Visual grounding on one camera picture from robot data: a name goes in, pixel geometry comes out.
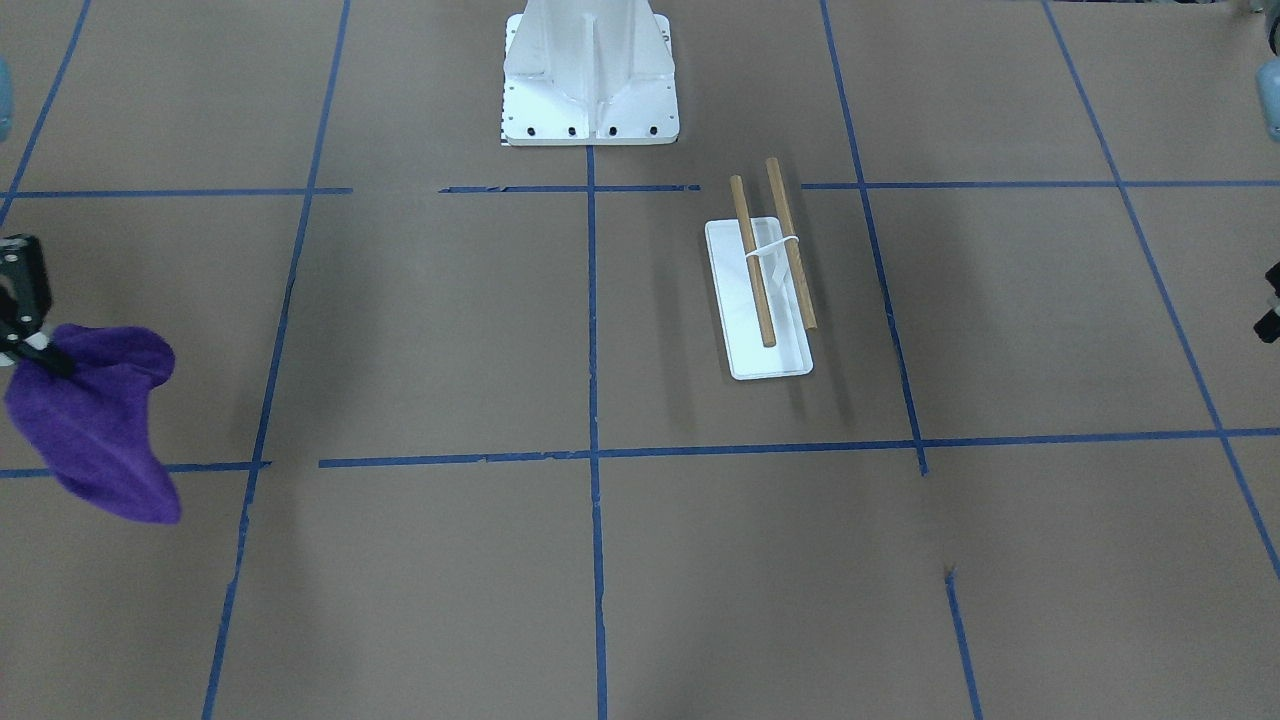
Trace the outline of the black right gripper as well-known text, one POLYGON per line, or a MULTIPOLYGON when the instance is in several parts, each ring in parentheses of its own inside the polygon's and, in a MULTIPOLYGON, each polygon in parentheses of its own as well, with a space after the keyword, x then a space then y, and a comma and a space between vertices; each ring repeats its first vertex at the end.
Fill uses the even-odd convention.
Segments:
POLYGON ((4 354, 68 378, 76 360, 63 352, 42 331, 52 306, 44 250, 33 234, 10 234, 1 241, 1 347, 4 354))

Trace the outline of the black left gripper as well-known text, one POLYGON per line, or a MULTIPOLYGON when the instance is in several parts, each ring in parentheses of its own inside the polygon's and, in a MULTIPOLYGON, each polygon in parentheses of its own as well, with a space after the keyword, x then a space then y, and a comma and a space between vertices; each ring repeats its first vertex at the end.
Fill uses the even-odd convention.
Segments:
POLYGON ((1268 310, 1253 324, 1253 332, 1261 342, 1271 345, 1277 342, 1280 336, 1280 263, 1267 269, 1263 277, 1272 293, 1268 297, 1268 310))

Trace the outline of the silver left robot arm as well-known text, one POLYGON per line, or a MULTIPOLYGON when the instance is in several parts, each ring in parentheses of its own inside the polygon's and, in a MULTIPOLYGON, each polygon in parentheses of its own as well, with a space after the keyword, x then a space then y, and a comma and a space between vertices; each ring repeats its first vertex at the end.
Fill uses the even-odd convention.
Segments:
MULTIPOLYGON (((1260 109, 1268 138, 1279 143, 1279 1, 1249 1, 1253 13, 1263 17, 1263 35, 1272 56, 1254 73, 1260 109)), ((1258 338, 1270 345, 1279 338, 1279 264, 1272 265, 1265 279, 1272 288, 1274 301, 1254 324, 1258 338)))

